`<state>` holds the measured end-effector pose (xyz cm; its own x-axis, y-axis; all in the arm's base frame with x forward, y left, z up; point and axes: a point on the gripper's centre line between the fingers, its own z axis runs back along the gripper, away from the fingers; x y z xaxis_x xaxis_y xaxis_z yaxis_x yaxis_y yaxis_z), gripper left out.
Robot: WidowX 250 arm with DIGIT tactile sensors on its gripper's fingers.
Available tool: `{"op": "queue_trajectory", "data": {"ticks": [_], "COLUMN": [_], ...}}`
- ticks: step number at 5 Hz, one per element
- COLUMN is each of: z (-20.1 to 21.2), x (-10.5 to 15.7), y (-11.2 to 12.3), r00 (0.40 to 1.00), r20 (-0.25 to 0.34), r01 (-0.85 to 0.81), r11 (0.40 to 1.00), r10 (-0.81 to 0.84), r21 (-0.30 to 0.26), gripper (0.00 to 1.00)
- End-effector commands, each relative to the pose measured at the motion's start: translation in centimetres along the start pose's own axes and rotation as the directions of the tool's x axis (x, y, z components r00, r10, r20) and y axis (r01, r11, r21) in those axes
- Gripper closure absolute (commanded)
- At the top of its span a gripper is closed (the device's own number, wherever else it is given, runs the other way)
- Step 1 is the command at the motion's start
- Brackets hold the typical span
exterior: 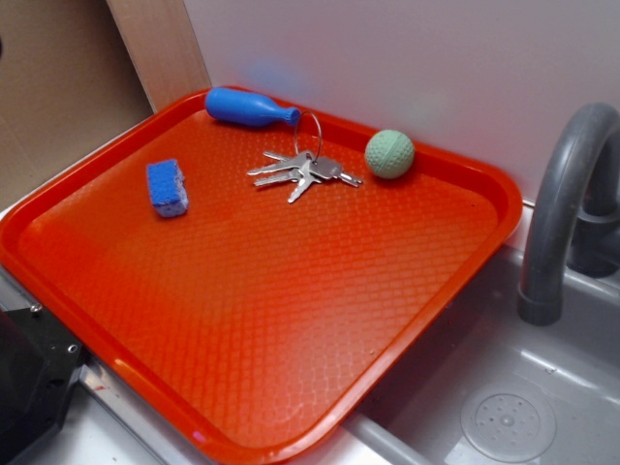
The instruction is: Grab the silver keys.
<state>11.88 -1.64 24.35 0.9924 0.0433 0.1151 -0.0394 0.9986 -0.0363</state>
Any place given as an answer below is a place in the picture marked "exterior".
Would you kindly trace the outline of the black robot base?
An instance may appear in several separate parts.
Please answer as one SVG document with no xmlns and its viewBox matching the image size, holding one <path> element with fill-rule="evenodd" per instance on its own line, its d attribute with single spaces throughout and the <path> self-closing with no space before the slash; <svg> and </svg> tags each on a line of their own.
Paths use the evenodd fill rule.
<svg viewBox="0 0 620 465">
<path fill-rule="evenodd" d="M 1 313 L 1 462 L 58 434 L 84 363 L 81 342 L 43 305 Z"/>
</svg>

